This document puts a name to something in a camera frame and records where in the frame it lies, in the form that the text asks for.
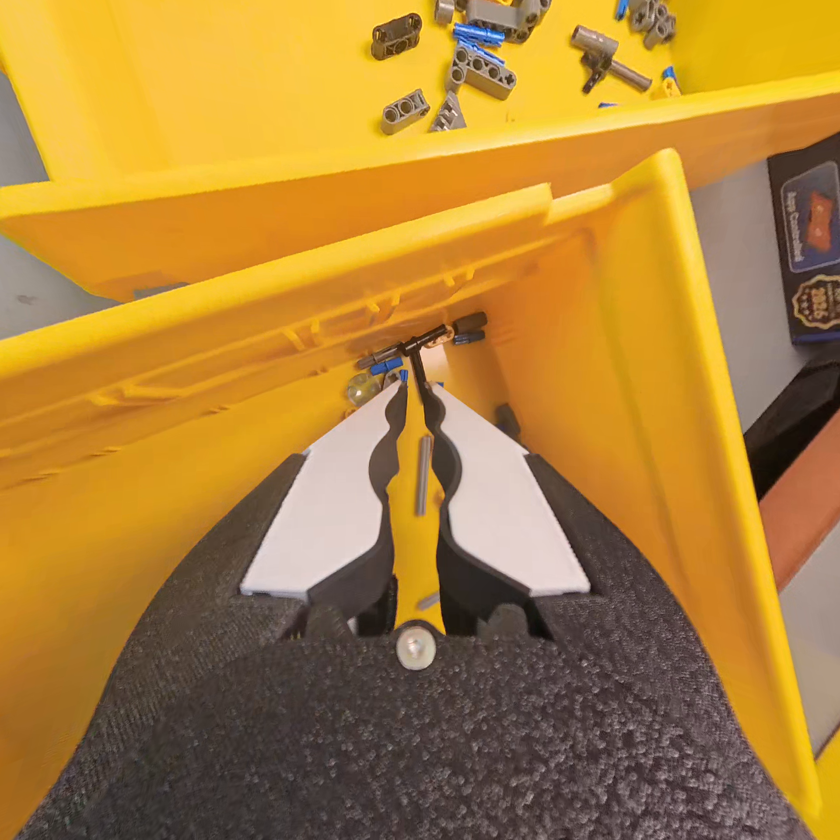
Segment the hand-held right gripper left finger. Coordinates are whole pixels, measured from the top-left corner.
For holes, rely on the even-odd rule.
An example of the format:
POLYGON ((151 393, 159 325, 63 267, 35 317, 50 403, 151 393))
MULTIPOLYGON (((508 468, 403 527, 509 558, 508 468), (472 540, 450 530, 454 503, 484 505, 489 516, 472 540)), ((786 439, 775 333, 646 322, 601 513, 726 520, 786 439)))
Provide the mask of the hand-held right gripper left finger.
POLYGON ((282 465, 283 491, 263 528, 242 596, 330 608, 361 636, 396 624, 395 545, 387 489, 399 470, 408 386, 382 393, 282 465))

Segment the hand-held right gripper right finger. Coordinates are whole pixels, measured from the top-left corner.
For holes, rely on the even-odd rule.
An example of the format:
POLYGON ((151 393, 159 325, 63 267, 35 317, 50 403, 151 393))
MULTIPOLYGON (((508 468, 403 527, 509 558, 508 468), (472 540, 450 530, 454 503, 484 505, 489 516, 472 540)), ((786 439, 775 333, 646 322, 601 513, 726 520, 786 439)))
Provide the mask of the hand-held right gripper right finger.
POLYGON ((540 634, 539 600, 592 593, 547 495, 556 471, 538 478, 540 457, 437 383, 424 385, 423 409, 443 491, 436 564, 446 634, 477 635, 506 605, 540 634))

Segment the yellow plastic bin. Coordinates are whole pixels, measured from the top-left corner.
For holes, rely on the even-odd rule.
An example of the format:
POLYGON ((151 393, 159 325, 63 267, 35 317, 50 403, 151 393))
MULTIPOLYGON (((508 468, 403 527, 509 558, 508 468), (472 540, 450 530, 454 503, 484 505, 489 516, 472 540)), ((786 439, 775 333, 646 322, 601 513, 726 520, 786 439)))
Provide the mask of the yellow plastic bin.
POLYGON ((816 761, 822 810, 810 822, 817 839, 839 839, 839 730, 834 732, 816 761))
POLYGON ((676 152, 2 342, 2 838, 811 838, 822 806, 676 152), (385 389, 352 404, 357 362, 474 312, 427 383, 556 471, 591 594, 541 633, 411 613, 405 359, 394 629, 242 596, 283 463, 385 389))
POLYGON ((92 294, 192 284, 543 183, 605 184, 663 149, 690 187, 838 131, 838 2, 668 2, 648 50, 616 2, 553 2, 500 56, 518 84, 458 94, 431 133, 455 42, 434 2, 2 2, 2 72, 47 182, 2 188, 2 233, 92 294), (419 13, 375 60, 374 26, 419 13), (576 25, 649 77, 588 95, 576 25), (682 94, 656 96, 673 66, 682 94), (385 105, 430 104, 385 135, 385 105))

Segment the assorted lego parts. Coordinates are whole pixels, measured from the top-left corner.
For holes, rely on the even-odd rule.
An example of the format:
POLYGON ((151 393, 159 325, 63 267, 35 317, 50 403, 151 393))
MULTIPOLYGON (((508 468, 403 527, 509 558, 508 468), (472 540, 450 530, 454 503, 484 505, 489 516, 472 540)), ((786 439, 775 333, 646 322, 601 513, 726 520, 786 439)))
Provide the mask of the assorted lego parts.
MULTIPOLYGON (((482 341, 486 337, 486 326, 487 315, 483 311, 477 311, 458 318, 450 324, 440 324, 417 337, 422 337, 422 350, 432 349, 447 342, 452 342, 454 345, 467 345, 482 341)), ((361 406, 371 398, 376 387, 383 390, 392 382, 407 381, 410 378, 408 369, 403 368, 405 358, 399 355, 397 349, 400 343, 403 342, 390 344, 358 360, 356 365, 360 372, 348 386, 348 398, 352 404, 361 406)), ((400 568, 397 578, 399 582, 407 585, 417 584, 419 586, 418 592, 423 595, 423 599, 416 606, 411 607, 412 614, 425 613, 430 610, 433 602, 432 596, 435 596, 440 604, 444 621, 450 620, 454 623, 470 624, 475 621, 475 618, 469 617, 467 610, 458 605, 451 594, 446 591, 436 591, 433 594, 426 592, 427 585, 432 580, 431 573, 438 572, 439 532, 436 531, 432 537, 431 528, 432 526, 439 527, 440 517, 436 516, 431 522, 426 522, 433 456, 434 436, 425 429, 417 443, 414 501, 415 518, 417 520, 414 530, 423 533, 421 542, 424 554, 422 559, 410 560, 406 565, 399 563, 400 568)))

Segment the blue lego set box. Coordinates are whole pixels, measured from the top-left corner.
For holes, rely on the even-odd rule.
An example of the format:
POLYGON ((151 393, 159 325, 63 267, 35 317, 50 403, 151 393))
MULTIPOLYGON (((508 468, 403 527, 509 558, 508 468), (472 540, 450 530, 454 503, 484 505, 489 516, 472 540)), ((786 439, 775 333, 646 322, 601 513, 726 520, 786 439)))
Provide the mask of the blue lego set box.
POLYGON ((839 135, 768 159, 791 343, 839 340, 839 135))

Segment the black two-hole lego beam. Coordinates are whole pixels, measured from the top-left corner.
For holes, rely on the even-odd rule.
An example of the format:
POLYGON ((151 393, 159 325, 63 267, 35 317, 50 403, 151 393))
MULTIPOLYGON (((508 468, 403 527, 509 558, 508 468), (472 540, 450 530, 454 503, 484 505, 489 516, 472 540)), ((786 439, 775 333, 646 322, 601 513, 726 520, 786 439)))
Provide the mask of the black two-hole lego beam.
POLYGON ((399 56, 418 46, 423 20, 418 13, 405 14, 374 26, 371 55, 375 60, 399 56))

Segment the dark object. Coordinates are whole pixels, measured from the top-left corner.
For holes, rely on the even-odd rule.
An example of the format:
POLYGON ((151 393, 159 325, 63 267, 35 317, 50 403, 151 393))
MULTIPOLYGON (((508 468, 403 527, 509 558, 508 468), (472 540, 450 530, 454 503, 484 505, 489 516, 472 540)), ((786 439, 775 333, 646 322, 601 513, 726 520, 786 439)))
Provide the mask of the dark object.
POLYGON ((756 497, 761 500, 839 408, 838 352, 808 361, 745 432, 756 497))

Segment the brown wooden board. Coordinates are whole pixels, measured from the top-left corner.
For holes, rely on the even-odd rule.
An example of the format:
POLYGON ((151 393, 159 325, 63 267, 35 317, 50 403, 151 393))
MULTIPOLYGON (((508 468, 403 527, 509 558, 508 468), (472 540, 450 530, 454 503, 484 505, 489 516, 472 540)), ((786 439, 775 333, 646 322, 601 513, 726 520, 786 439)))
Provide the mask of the brown wooden board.
POLYGON ((839 414, 826 423, 759 504, 778 592, 839 520, 839 414))

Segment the pile of grey blue parts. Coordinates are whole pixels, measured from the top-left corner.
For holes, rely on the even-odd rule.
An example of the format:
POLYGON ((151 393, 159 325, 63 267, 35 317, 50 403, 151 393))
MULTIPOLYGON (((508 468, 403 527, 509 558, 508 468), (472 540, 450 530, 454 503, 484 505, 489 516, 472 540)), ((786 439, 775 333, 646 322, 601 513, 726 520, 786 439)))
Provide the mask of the pile of grey blue parts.
MULTIPOLYGON (((509 98, 518 84, 518 77, 499 50, 505 44, 527 43, 552 3, 435 2, 434 21, 449 28, 455 47, 444 74, 444 102, 431 122, 429 132, 466 127, 459 103, 459 92, 464 85, 499 101, 509 98)), ((665 46, 676 35, 676 16, 666 2, 617 2, 615 19, 618 22, 627 19, 631 31, 644 37, 643 45, 648 50, 665 46)), ((650 91, 654 84, 651 78, 619 61, 616 57, 618 41, 600 31, 578 24, 570 36, 570 45, 580 51, 581 64, 589 74, 582 87, 585 96, 609 77, 642 93, 650 91)), ((656 96, 678 98, 681 94, 676 71, 673 66, 667 66, 660 74, 656 96)), ((384 106, 381 131, 394 135, 424 119, 430 110, 422 89, 410 91, 384 106)))

